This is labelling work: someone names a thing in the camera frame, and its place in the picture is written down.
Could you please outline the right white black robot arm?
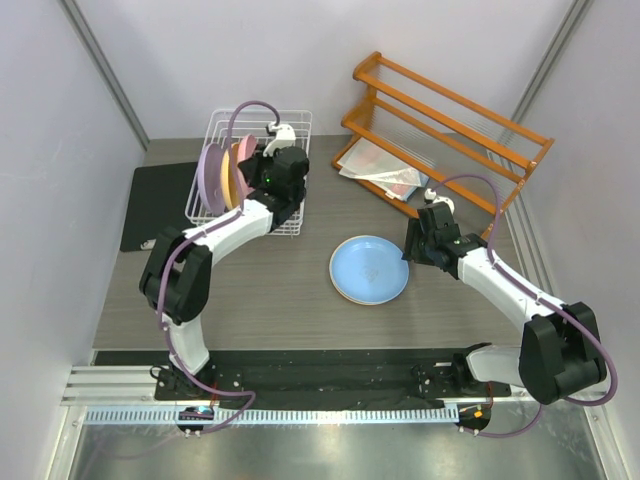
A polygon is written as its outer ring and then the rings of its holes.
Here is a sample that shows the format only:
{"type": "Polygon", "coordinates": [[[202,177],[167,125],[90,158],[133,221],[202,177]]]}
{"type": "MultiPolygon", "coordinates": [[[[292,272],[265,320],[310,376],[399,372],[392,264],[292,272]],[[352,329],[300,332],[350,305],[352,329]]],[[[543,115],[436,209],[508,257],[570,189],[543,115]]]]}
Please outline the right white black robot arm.
{"type": "Polygon", "coordinates": [[[449,206],[431,203],[407,224],[403,257],[473,288],[521,335],[518,347],[480,343],[454,359],[451,380],[465,395],[488,382],[524,388],[539,403],[567,400],[607,378],[594,311],[537,289],[476,234],[464,235],[449,206]]]}

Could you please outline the yellow bear plate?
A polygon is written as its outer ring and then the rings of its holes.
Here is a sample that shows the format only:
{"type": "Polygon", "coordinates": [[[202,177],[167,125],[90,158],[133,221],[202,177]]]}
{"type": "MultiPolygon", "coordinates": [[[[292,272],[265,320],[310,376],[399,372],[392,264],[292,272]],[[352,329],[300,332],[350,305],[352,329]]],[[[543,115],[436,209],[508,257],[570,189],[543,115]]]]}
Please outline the yellow bear plate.
{"type": "Polygon", "coordinates": [[[394,300],[404,291],[409,280],[407,266],[333,266],[329,273],[333,287],[341,296],[366,306],[382,305],[394,300]]]}

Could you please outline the blue plate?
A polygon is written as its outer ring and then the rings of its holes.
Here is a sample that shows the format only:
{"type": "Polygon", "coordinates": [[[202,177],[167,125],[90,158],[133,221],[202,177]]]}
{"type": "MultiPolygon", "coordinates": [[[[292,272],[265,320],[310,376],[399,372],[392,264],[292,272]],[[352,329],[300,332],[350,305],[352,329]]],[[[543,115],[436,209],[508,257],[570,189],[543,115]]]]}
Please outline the blue plate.
{"type": "Polygon", "coordinates": [[[361,235],[342,242],[329,260],[329,276],[347,300],[366,306],[394,300],[409,281],[409,265],[391,241],[361,235]]]}

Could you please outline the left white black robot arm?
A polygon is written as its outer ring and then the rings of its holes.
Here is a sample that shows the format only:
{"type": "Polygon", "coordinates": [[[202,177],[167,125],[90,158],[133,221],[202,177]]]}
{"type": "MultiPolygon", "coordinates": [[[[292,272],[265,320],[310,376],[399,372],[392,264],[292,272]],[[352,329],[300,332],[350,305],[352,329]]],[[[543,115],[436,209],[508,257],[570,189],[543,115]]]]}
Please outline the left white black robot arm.
{"type": "Polygon", "coordinates": [[[168,228],[158,236],[139,289],[158,316],[170,362],[180,373],[178,386],[190,398],[205,397],[213,385],[201,325],[213,267],[299,210],[309,166],[307,153],[297,146],[272,154],[261,149],[240,163],[240,177],[253,191],[239,206],[199,228],[168,228]]]}

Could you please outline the pink plate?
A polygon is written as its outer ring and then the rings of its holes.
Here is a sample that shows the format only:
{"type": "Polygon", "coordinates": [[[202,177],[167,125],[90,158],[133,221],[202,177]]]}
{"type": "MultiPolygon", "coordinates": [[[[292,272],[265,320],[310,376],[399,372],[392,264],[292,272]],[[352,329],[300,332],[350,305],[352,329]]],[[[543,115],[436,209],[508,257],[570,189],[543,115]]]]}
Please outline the pink plate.
{"type": "Polygon", "coordinates": [[[238,172],[238,191],[241,195],[241,198],[244,199],[247,195],[252,191],[252,188],[249,186],[248,181],[245,178],[244,172],[241,169],[241,164],[246,160],[250,159],[257,147],[257,140],[253,135],[244,136],[237,147],[237,155],[236,155],[236,169],[238,172]]]}

